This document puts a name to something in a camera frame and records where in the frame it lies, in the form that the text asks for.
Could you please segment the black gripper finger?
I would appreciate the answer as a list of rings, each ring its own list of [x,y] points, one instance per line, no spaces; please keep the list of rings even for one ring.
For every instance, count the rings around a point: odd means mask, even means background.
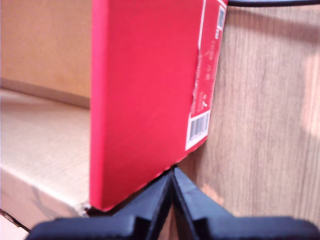
[[[108,217],[119,223],[133,218],[133,233],[130,240],[157,240],[172,205],[171,170],[165,171],[146,187],[121,202],[113,209],[103,212],[94,207],[87,210],[89,217]]]
[[[234,217],[203,193],[178,167],[172,170],[172,183],[174,215],[180,240],[212,240],[210,220]]]

